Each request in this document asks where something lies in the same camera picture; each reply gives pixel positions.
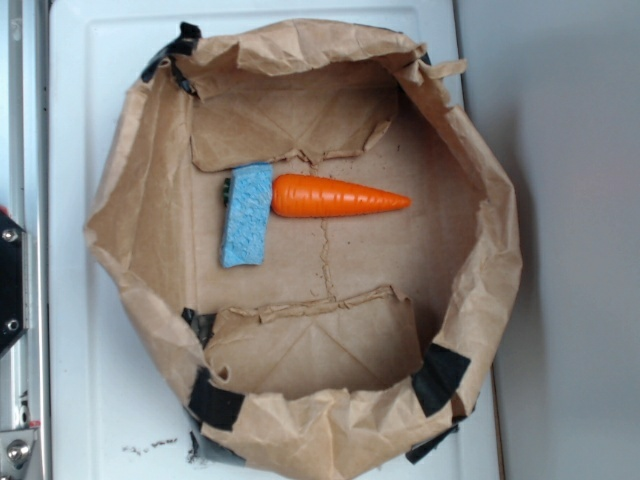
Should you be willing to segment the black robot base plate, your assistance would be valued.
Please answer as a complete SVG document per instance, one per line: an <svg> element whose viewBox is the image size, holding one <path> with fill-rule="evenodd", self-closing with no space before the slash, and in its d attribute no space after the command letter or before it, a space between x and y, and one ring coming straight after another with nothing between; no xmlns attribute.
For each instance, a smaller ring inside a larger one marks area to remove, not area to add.
<svg viewBox="0 0 640 480"><path fill-rule="evenodd" d="M1 356L7 354L25 330L23 286L24 230L1 208L0 295Z"/></svg>

